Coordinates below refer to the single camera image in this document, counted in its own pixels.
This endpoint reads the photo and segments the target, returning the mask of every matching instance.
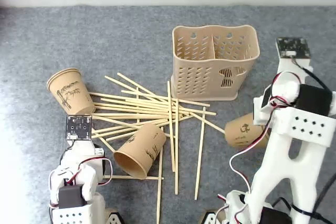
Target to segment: white plastic part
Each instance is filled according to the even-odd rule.
[[[82,164],[80,166],[80,173],[76,177],[76,184],[83,185],[82,196],[85,201],[92,200],[95,195],[98,179],[96,171],[91,166]]]
[[[335,126],[335,119],[295,108],[285,108],[274,113],[273,130],[264,159],[254,175],[251,194],[246,199],[252,224],[259,222],[267,195],[284,178],[290,179],[294,205],[304,211],[312,211],[317,195],[316,181]],[[292,137],[303,140],[295,159],[288,156]],[[295,210],[290,215],[293,224],[308,224],[310,220],[309,216]]]
[[[288,81],[284,84],[274,84],[272,88],[273,95],[285,98],[288,102],[293,102],[298,97],[300,91],[300,83],[296,81]]]
[[[284,98],[288,103],[295,101],[300,92],[300,84],[298,80],[284,82],[283,79],[287,79],[288,75],[293,76],[290,73],[284,73],[277,79],[276,83],[272,87],[273,96],[280,96]],[[270,85],[265,89],[264,94],[258,98],[253,99],[254,103],[254,124],[255,125],[265,125],[270,117],[270,113],[273,110],[273,106],[270,102],[264,107],[262,106],[264,95],[266,90],[270,88]],[[283,104],[278,100],[274,100],[277,104]]]
[[[278,55],[279,55],[279,66],[277,73],[288,71],[293,72],[297,74],[297,76],[300,78],[300,81],[302,84],[305,83],[306,77],[308,76],[302,69],[300,69],[298,66],[296,66],[290,58],[280,58],[279,49],[278,49]],[[306,69],[313,71],[313,68],[309,65],[310,59],[297,59],[297,63],[301,65],[302,67],[305,67]],[[293,101],[293,98],[295,98],[295,94],[297,92],[297,87],[295,87],[295,84],[289,85],[289,90],[281,90],[284,88],[284,85],[287,85],[288,82],[295,82],[298,84],[298,79],[295,77],[295,75],[291,73],[283,73],[277,80],[276,83],[273,86],[273,95],[276,95],[277,92],[279,96],[282,96],[281,94],[284,94],[285,96],[288,96],[288,99],[290,101]],[[269,119],[270,112],[271,112],[271,106],[268,106],[266,108],[261,109],[261,105],[263,103],[264,95],[254,98],[253,104],[254,104],[254,124],[256,125],[265,125],[266,122]]]
[[[54,224],[105,224],[104,209],[104,198],[96,193],[85,206],[54,209],[52,220]]]
[[[111,214],[106,224],[122,224],[117,214]]]
[[[227,223],[236,223],[235,221],[235,214],[240,211],[243,206],[245,205],[241,199],[240,199],[240,195],[245,195],[245,199],[244,201],[247,202],[247,197],[249,196],[248,193],[244,193],[242,191],[237,191],[237,190],[232,190],[231,192],[229,192],[226,196],[226,203],[230,205],[229,208],[225,209],[225,214],[227,219],[225,221],[223,221],[223,224],[227,224]],[[263,202],[263,204],[261,205],[262,207],[268,207],[268,208],[272,208],[270,203],[267,202]],[[241,213],[239,213],[237,215],[237,219],[241,222],[241,223],[250,223],[250,217],[249,217],[249,212],[248,212],[248,206],[244,209],[244,211],[242,211]]]
[[[336,114],[336,92],[332,92],[332,101],[330,105],[329,116]]]
[[[91,141],[75,141],[74,146],[65,152],[62,159],[63,166],[77,166],[83,160],[92,157],[103,157],[104,151],[102,148],[95,148]],[[103,169],[102,169],[102,160],[92,160],[85,163],[90,165],[93,169],[96,170],[96,175],[98,182],[101,182],[103,179]]]
[[[293,107],[275,111],[277,123],[272,131],[306,142],[330,147],[336,120]]]

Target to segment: black cable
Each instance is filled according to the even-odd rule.
[[[291,210],[293,208],[295,211],[299,212],[300,214],[307,215],[307,216],[309,216],[312,219],[321,220],[321,221],[323,221],[326,224],[333,224],[330,220],[326,219],[325,217],[323,217],[320,213],[318,213],[316,211],[307,212],[307,211],[304,211],[304,210],[298,208],[294,204],[290,205],[288,203],[288,201],[285,198],[283,198],[283,197],[279,197],[276,201],[274,201],[274,203],[272,204],[272,207],[275,207],[280,201],[282,201],[283,203],[285,203],[285,205],[288,208],[288,210]]]
[[[292,207],[290,206],[290,203],[288,203],[288,201],[283,197],[279,197],[276,201],[274,201],[274,203],[272,204],[272,207],[275,207],[280,201],[282,201],[286,205],[288,210],[292,209]]]
[[[328,182],[326,183],[326,185],[323,187],[320,195],[318,196],[314,208],[313,208],[313,212],[315,212],[318,207],[320,206],[321,202],[323,201],[325,195],[327,194],[328,190],[330,189],[330,187],[332,186],[332,184],[335,182],[336,180],[336,173],[334,175],[331,176],[331,178],[329,178]]]
[[[67,152],[68,150],[70,150],[72,147],[73,147],[73,144],[75,143],[75,140],[72,140],[72,144],[68,147],[68,148],[66,148],[65,150],[64,150],[64,152],[62,153],[62,155],[61,155],[61,158],[59,159],[59,165],[61,165],[61,161],[62,161],[62,159],[63,159],[63,156],[64,156],[64,154],[65,154],[65,152]]]
[[[296,212],[299,212],[300,214],[303,214],[303,215],[307,215],[309,216],[310,218],[312,219],[316,219],[316,220],[321,220],[323,221],[324,223],[327,223],[327,224],[333,224],[330,220],[326,219],[325,217],[323,217],[320,213],[318,212],[307,212],[307,211],[304,211],[298,207],[296,207],[294,204],[292,204],[292,208],[296,211]]]
[[[331,90],[327,87],[327,85],[325,85],[323,83],[323,81],[321,81],[313,72],[309,71],[307,68],[302,67],[301,65],[299,65],[296,61],[295,58],[291,57],[292,62],[298,66],[299,68],[301,68],[304,72],[306,72],[306,74],[308,74],[310,77],[312,77],[315,81],[317,81],[319,83],[319,85],[321,85],[325,90],[327,90],[328,92],[331,93]]]

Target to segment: beige plastic caddy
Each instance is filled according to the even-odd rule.
[[[257,33],[249,25],[177,26],[172,95],[194,101],[234,100],[259,54]]]

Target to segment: printed illustration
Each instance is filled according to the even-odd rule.
[[[160,152],[157,148],[157,146],[154,144],[152,147],[155,155],[153,155],[149,150],[146,150],[146,154],[152,159],[152,161],[154,162],[155,158],[157,157],[158,153]]]
[[[131,136],[127,141],[126,143],[131,143],[135,140],[135,135]]]
[[[62,105],[69,110],[71,109],[71,105],[68,103],[68,101],[70,100],[71,96],[74,97],[75,94],[80,93],[79,89],[73,89],[77,84],[78,81],[75,81],[70,83],[69,85],[64,86],[60,90],[57,90],[57,95],[61,98]]]
[[[248,124],[243,124],[241,127],[240,127],[240,131],[243,132],[243,133],[247,133],[248,131],[250,130]]]

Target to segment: bamboo skewer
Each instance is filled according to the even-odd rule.
[[[197,200],[198,197],[198,188],[199,188],[199,177],[201,175],[201,162],[202,162],[202,150],[203,150],[203,138],[204,138],[204,121],[202,121],[201,126],[201,138],[200,138],[200,149],[198,150],[198,162],[197,162],[197,174],[196,174],[196,186],[195,186],[195,200]]]
[[[160,151],[160,161],[159,161],[159,178],[162,177],[162,155],[163,155],[163,148]],[[160,223],[160,206],[161,206],[161,188],[162,188],[162,180],[159,179],[157,181],[157,202],[156,202],[156,224]]]
[[[110,175],[104,175],[103,178],[110,178]],[[132,176],[129,175],[112,175],[113,179],[137,179],[137,178],[133,178]],[[153,177],[153,176],[148,176],[147,178],[145,178],[145,180],[158,180],[158,181],[162,181],[164,180],[164,177]]]
[[[170,134],[170,150],[172,156],[172,170],[175,172],[175,154],[174,154],[174,138],[173,138],[173,118],[172,118],[172,104],[171,104],[171,94],[170,94],[170,83],[167,82],[167,93],[168,93],[168,108],[169,108],[169,134]]]
[[[150,90],[144,88],[143,86],[141,86],[140,84],[136,83],[135,81],[132,81],[131,79],[127,78],[126,76],[124,76],[121,73],[117,73],[118,76],[120,76],[121,78],[125,79],[126,81],[128,81],[129,83],[135,85],[138,87],[138,89],[142,89],[143,91],[145,91],[148,94],[154,94],[153,92],[151,92]]]
[[[153,109],[153,108],[140,108],[134,104],[134,106],[125,106],[119,104],[110,104],[110,103],[101,103],[101,102],[94,102],[94,105],[101,106],[101,107],[111,107],[111,108],[121,108],[121,109],[130,109],[130,110],[146,110],[146,111],[155,111],[155,112],[162,112],[163,109]]]
[[[114,149],[108,142],[106,142],[105,139],[103,139],[102,137],[100,137],[99,140],[100,140],[104,145],[106,145],[106,147],[107,147],[108,149],[110,149],[111,152],[113,152],[113,153],[115,152],[115,149]]]
[[[118,84],[118,85],[120,85],[120,86],[122,86],[122,87],[124,87],[124,88],[127,88],[127,89],[129,89],[129,90],[132,90],[132,91],[135,91],[135,92],[136,92],[136,89],[134,89],[134,88],[132,88],[132,87],[126,85],[125,83],[123,83],[123,82],[121,82],[121,81],[118,81],[118,80],[116,80],[116,79],[114,79],[114,78],[111,78],[111,77],[108,77],[108,76],[105,76],[105,78],[108,79],[108,80],[110,80],[110,81],[112,81],[112,82],[114,82],[114,83],[116,83],[116,84]]]
[[[188,116],[185,116],[183,118],[179,118],[178,120],[180,122],[180,121],[183,121],[183,120],[186,120],[186,119],[190,119],[192,117],[193,117],[192,115],[188,115]],[[169,125],[169,121],[166,121],[166,122],[163,122],[163,123],[159,123],[157,126],[161,127],[161,126],[166,126],[166,125]]]
[[[103,121],[115,123],[115,124],[118,124],[118,125],[125,125],[125,126],[131,127],[131,128],[136,128],[136,129],[141,128],[138,125],[134,125],[134,124],[131,124],[131,123],[125,123],[125,122],[121,122],[121,121],[117,121],[117,120],[113,120],[113,119],[109,119],[109,118],[103,118],[103,117],[97,116],[97,115],[92,115],[92,119],[103,120]]]
[[[106,133],[102,133],[102,134],[97,134],[97,135],[92,136],[91,138],[94,139],[94,138],[98,138],[98,137],[110,136],[110,135],[115,135],[115,134],[122,133],[122,132],[134,131],[134,130],[135,130],[134,128],[126,128],[126,129],[121,129],[121,130],[118,130],[118,131],[111,131],[111,132],[106,132]]]
[[[97,115],[97,116],[136,116],[136,117],[141,117],[141,116],[162,116],[160,114],[136,114],[136,113],[92,113],[92,115]]]
[[[141,104],[143,106],[146,106],[146,104],[150,104],[150,103],[146,102],[146,100],[143,100],[143,99],[139,99],[138,101],[134,101],[134,103],[138,103],[138,104]],[[164,108],[166,108],[164,111],[168,111],[168,109],[167,109],[168,108],[168,102],[162,102],[162,104],[155,104],[155,108],[158,108],[158,107],[161,107],[162,110],[164,110]],[[179,107],[179,111],[180,111],[181,114],[182,114],[183,111],[185,111],[185,112],[195,112],[195,113],[198,113],[198,114],[216,115],[215,112],[211,112],[211,111],[189,109],[189,108],[184,108],[180,105],[178,107]]]
[[[179,100],[177,99],[176,101],[176,110],[175,110],[175,114],[178,115],[178,107],[179,107]],[[178,171],[179,171],[179,149],[178,149],[178,139],[179,139],[179,123],[178,123],[178,119],[175,122],[175,195],[179,194],[179,181],[178,181]]]
[[[123,120],[123,119],[168,119],[168,115],[150,115],[150,114],[140,114],[140,115],[133,115],[133,116],[106,116],[106,118],[109,119],[116,119],[116,120]]]
[[[136,91],[128,91],[128,90],[121,90],[122,93],[126,93],[126,94],[137,94],[138,92]],[[157,98],[157,99],[163,99],[163,100],[168,100],[167,97],[163,97],[161,95],[156,95],[156,94],[145,94],[145,93],[138,93],[138,95],[143,96],[143,97],[152,97],[152,98]],[[183,99],[179,99],[180,102],[182,103],[188,103],[188,104],[193,104],[193,105],[199,105],[199,106],[206,106],[206,107],[210,107],[210,104],[208,103],[202,103],[202,102],[195,102],[195,101],[189,101],[189,100],[183,100]]]
[[[133,135],[134,133],[135,133],[135,132],[129,132],[129,133],[125,133],[125,134],[122,134],[122,135],[109,137],[109,138],[106,139],[106,141],[109,142],[109,141],[112,141],[112,140],[116,140],[116,139],[124,138],[124,137],[126,137],[126,136],[131,136],[131,135]]]
[[[124,97],[124,101],[107,99],[107,98],[100,98],[100,99],[105,102],[121,103],[121,104],[126,104],[126,105],[131,105],[131,106],[139,106],[139,107],[152,108],[152,109],[157,109],[157,110],[162,110],[162,107],[168,106],[168,103],[166,103],[167,104],[166,106],[161,106],[160,104],[157,105],[156,103],[145,102],[145,101],[150,101],[150,100],[137,99],[137,98],[131,98],[131,97]]]
[[[150,120],[150,121],[135,123],[135,125],[143,125],[143,124],[147,124],[147,123],[159,124],[159,123],[163,123],[163,122],[168,122],[168,120],[167,119],[156,119],[156,120]],[[103,128],[103,129],[99,129],[99,130],[93,130],[92,129],[92,133],[97,134],[97,133],[100,133],[100,132],[112,131],[112,130],[118,130],[118,129],[124,129],[124,128],[127,128],[127,126],[120,125],[120,126],[115,126],[115,127],[110,127],[110,128]]]
[[[124,112],[138,112],[143,114],[155,114],[157,115],[168,115],[168,112],[162,112],[162,111],[148,111],[148,110],[137,110],[137,109],[124,109],[124,108],[112,108],[110,106],[102,107],[102,106],[96,106],[97,109],[101,110],[114,110],[114,111],[124,111]]]
[[[137,92],[138,92],[138,91],[139,91],[139,88],[137,87],[136,90],[137,90]],[[136,98],[139,99],[139,95],[138,95],[138,94],[136,95]],[[139,107],[137,107],[137,108],[139,108]],[[140,123],[140,119],[138,118],[136,122],[137,122],[137,123]]]
[[[220,127],[218,127],[217,125],[201,118],[199,115],[196,115],[194,112],[190,112],[191,115],[193,115],[194,117],[196,117],[197,119],[201,120],[202,122],[206,123],[207,125],[211,126],[212,128],[222,132],[223,134],[225,134],[225,131],[223,129],[221,129]]]

